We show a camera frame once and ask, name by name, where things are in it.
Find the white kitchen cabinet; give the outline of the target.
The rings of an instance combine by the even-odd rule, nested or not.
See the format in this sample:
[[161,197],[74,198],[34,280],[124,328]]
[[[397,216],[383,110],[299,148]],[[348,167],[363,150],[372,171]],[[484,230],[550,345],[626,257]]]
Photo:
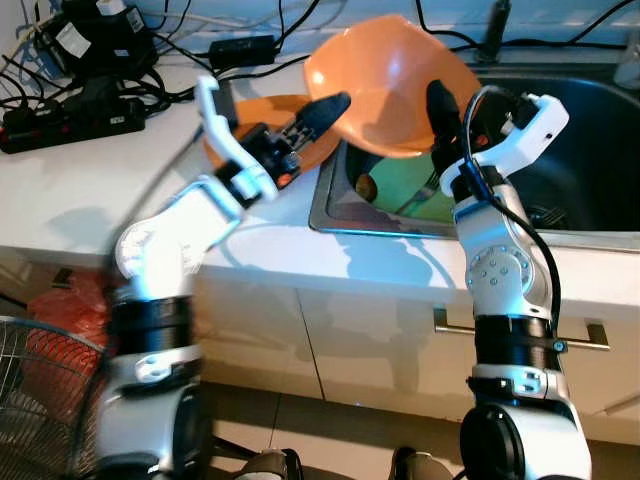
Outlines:
[[[434,332],[436,306],[451,305],[202,274],[195,311],[204,376],[234,387],[458,421],[474,404],[466,385],[474,340]],[[639,325],[636,317],[602,321],[612,351],[570,348],[561,364],[589,438],[637,444]]]

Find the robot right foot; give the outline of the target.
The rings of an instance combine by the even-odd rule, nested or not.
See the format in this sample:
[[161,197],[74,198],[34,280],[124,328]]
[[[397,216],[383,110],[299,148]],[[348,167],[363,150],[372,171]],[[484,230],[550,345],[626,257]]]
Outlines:
[[394,451],[388,480],[458,480],[438,458],[402,445]]

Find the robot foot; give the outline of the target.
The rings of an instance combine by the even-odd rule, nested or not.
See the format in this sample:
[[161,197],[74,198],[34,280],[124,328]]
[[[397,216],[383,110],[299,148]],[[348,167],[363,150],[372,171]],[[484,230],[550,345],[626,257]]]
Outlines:
[[388,480],[458,480],[438,458],[402,445],[394,451]]
[[232,480],[305,480],[305,470],[293,449],[270,449],[247,460]]

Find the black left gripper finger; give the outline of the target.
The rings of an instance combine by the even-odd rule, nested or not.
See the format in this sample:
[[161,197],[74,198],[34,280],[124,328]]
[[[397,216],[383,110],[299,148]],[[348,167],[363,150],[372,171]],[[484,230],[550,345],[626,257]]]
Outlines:
[[307,102],[294,114],[288,125],[289,143],[307,143],[319,140],[351,105],[347,92],[334,93],[323,99]]

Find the black adapter with white labels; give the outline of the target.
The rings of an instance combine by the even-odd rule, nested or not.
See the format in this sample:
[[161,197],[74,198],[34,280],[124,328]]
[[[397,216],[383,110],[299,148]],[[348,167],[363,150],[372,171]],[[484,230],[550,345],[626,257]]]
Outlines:
[[42,36],[56,67],[73,77],[140,76],[157,60],[140,9],[123,0],[63,0]]

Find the slim black power adapter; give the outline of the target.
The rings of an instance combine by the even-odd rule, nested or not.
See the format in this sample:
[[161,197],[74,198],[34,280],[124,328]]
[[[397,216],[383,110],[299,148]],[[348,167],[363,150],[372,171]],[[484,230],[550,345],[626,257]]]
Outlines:
[[274,63],[279,47],[271,35],[221,38],[207,50],[210,67],[225,70],[238,67],[262,67]]

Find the orange plastic bowl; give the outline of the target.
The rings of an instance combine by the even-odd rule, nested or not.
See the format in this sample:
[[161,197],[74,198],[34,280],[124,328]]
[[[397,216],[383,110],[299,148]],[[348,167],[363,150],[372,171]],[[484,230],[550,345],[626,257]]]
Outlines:
[[342,140],[370,154],[426,154],[435,136],[428,86],[440,81],[463,102],[480,90],[474,70],[438,37],[402,15],[380,15],[328,38],[303,61],[312,99],[346,92],[351,104],[333,125]]

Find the black faucet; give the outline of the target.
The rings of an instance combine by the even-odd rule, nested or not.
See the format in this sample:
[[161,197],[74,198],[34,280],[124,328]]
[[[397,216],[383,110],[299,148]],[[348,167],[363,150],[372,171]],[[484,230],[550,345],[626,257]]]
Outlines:
[[511,0],[495,0],[490,8],[488,23],[483,36],[483,41],[477,47],[475,54],[476,63],[481,65],[497,64],[502,49],[504,33],[511,14],[513,4]]

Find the green plastic plate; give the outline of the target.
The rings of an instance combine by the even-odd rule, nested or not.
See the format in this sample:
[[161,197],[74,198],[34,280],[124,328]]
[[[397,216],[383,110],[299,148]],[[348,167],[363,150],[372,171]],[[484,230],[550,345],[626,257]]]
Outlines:
[[365,156],[353,159],[355,178],[370,173],[378,183],[378,197],[372,202],[376,210],[434,223],[451,224],[453,198],[434,191],[429,196],[421,188],[434,178],[431,155],[417,157]]

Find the stainless steel sink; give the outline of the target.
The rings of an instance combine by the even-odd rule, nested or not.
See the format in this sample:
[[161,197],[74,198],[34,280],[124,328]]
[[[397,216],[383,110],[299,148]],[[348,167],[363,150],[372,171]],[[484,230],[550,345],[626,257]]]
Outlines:
[[[549,93],[570,123],[531,166],[509,178],[524,211],[554,247],[636,253],[640,248],[639,93],[618,87],[604,64],[479,67],[484,84]],[[454,239],[451,212],[431,220],[380,209],[357,195],[358,175],[381,157],[340,143],[321,165],[308,224],[317,232]]]

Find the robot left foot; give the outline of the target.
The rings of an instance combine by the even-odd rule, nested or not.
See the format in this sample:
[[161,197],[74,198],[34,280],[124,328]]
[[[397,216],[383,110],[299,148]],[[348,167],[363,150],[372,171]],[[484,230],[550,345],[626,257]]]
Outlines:
[[305,470],[293,449],[270,449],[247,460],[232,480],[305,480]]

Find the orange plastic plate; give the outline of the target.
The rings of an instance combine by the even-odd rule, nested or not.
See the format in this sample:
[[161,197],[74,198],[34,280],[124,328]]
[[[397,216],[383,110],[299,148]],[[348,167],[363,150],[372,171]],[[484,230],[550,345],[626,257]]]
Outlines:
[[[310,101],[311,97],[306,93],[283,93],[283,95],[237,101],[236,111],[239,124],[237,128],[234,128],[234,134],[239,138],[250,131],[253,124],[257,123],[268,125],[270,131],[282,131],[284,127],[293,122],[297,111]],[[334,154],[339,145],[338,133],[328,131],[319,140],[303,147],[300,152],[300,160],[298,160],[300,169],[294,173],[294,177],[319,168],[326,159]]]

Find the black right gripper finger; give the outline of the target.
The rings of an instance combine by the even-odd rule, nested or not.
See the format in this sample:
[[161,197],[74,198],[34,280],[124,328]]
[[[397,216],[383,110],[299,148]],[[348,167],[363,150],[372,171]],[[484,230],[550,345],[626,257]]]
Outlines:
[[426,88],[426,109],[433,132],[431,156],[462,157],[462,111],[453,93],[440,79],[433,79]]

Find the black power brick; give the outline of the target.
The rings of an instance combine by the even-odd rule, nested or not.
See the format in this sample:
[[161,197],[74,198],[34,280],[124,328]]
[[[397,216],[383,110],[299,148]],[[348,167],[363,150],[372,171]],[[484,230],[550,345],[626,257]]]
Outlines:
[[118,79],[110,76],[90,77],[79,91],[79,105],[91,113],[106,115],[114,113],[122,102]]

